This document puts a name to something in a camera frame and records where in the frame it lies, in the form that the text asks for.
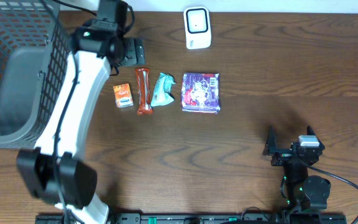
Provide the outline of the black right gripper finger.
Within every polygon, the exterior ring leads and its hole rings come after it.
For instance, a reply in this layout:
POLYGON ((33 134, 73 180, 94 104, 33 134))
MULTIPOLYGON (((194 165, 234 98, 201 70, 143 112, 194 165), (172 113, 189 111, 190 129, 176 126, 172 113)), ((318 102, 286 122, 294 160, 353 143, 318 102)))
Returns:
MULTIPOLYGON (((315 135, 315 136, 317 137, 317 135, 315 134, 315 132, 313 131, 313 128, 312 128, 311 126, 307 126, 306 133, 307 133, 307 135, 315 135)), ((323 144, 320 140, 319 140, 319 142, 320 142, 320 145, 319 145, 318 149, 319 149, 320 151, 325 150, 324 144, 323 144)))
POLYGON ((268 129, 268 136, 264 146, 263 155, 272 156, 277 152, 277 144, 275 140, 275 133, 272 126, 268 129))

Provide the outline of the orange red snack bar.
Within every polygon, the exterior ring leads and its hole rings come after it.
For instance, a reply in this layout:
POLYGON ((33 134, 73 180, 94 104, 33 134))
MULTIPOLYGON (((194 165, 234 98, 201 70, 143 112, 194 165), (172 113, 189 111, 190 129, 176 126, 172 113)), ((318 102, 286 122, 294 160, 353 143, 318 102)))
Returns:
POLYGON ((150 99, 149 72, 150 70, 148 68, 135 69, 137 87, 139 92, 139 107, 137 110, 138 115, 153 113, 150 99))

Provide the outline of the small orange box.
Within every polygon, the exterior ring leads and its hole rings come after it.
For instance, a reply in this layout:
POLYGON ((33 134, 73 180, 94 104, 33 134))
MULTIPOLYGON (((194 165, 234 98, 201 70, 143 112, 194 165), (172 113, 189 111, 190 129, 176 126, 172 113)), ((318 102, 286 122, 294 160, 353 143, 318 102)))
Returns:
POLYGON ((134 105, 131 88, 128 83, 113 86, 113 90, 116 99, 116 106, 118 108, 125 108, 134 105))

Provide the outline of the teal snack wrapper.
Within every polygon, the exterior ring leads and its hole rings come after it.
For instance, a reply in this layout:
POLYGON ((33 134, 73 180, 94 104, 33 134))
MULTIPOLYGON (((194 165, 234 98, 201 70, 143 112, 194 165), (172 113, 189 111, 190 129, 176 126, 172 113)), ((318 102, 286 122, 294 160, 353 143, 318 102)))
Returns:
POLYGON ((171 90, 174 84, 174 78, 170 74, 161 72, 155 84, 151 107, 165 106, 172 103, 174 97, 171 95, 171 90))

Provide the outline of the purple snack packet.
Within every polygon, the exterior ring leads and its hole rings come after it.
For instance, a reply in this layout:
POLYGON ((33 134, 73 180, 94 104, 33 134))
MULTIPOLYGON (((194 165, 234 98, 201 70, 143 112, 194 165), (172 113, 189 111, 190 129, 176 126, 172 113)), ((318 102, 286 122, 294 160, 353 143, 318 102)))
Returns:
POLYGON ((185 73, 181 86, 181 108, 186 112, 218 113, 221 109, 219 74, 185 73))

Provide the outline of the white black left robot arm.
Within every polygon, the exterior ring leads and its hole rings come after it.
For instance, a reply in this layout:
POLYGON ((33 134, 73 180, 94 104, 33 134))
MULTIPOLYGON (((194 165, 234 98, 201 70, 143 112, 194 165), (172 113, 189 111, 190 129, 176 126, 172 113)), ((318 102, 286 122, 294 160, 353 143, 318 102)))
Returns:
POLYGON ((86 165, 85 139, 106 81, 120 67, 145 63, 142 41, 128 37, 134 11, 124 1, 101 1, 94 19, 67 37, 69 54, 62 89, 33 150, 16 164, 30 194, 63 211, 62 223, 109 223, 97 195, 97 173, 86 165))

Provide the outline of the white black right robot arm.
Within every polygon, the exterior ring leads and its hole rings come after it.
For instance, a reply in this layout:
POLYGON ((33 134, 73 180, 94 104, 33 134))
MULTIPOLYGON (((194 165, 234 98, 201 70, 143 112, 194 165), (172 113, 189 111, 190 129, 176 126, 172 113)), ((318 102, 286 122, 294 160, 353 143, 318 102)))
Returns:
POLYGON ((308 168, 319 161, 325 146, 311 127, 307 134, 298 136, 289 148, 279 148, 275 132, 269 128, 263 155, 271 156, 272 166, 281 166, 284 175, 281 183, 282 197, 288 207, 271 216, 270 221, 280 223, 322 223, 321 212, 327 209, 331 192, 329 180, 309 175, 308 168))

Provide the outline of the grey plastic mesh basket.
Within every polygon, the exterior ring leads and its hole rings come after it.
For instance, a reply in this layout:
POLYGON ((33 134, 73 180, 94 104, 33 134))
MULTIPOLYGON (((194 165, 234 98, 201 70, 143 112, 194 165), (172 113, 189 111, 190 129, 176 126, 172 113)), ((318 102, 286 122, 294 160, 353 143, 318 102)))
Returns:
POLYGON ((33 148, 52 114, 70 52, 55 1, 0 0, 0 148, 33 148))

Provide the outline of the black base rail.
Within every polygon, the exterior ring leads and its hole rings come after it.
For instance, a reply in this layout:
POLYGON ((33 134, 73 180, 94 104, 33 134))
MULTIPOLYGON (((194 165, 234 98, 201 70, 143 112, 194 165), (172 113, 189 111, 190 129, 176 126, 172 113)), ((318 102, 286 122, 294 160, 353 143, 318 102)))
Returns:
POLYGON ((291 215, 287 220, 261 213, 245 215, 141 215, 138 213, 118 213, 108 221, 115 224, 219 224, 219 223, 322 223, 346 224, 344 215, 291 215))

